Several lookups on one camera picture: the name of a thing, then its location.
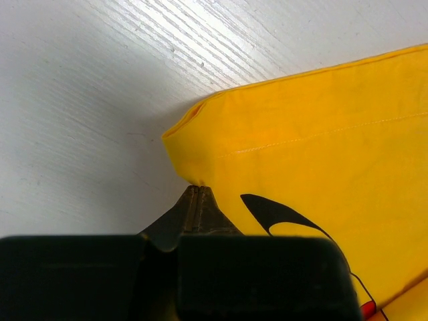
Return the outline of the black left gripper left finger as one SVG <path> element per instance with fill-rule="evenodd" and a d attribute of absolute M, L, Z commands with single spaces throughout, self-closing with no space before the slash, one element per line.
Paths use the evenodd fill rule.
<path fill-rule="evenodd" d="M 139 235 L 163 252 L 174 250 L 182 234 L 192 232 L 199 200 L 199 187 L 188 186 L 179 200 Z"/>

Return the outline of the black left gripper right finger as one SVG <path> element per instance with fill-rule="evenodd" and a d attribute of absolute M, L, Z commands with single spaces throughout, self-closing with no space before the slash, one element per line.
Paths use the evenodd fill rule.
<path fill-rule="evenodd" d="M 206 235 L 242 235 L 242 232 L 218 208 L 209 187 L 199 187 L 195 209 L 195 233 Z"/>

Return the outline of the yellow Pikachu cloth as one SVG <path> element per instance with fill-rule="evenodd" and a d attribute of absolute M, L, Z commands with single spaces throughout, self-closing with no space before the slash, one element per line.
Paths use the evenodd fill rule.
<path fill-rule="evenodd" d="M 366 320 L 427 319 L 427 46 L 226 90 L 163 134 L 246 235 L 342 250 Z"/>

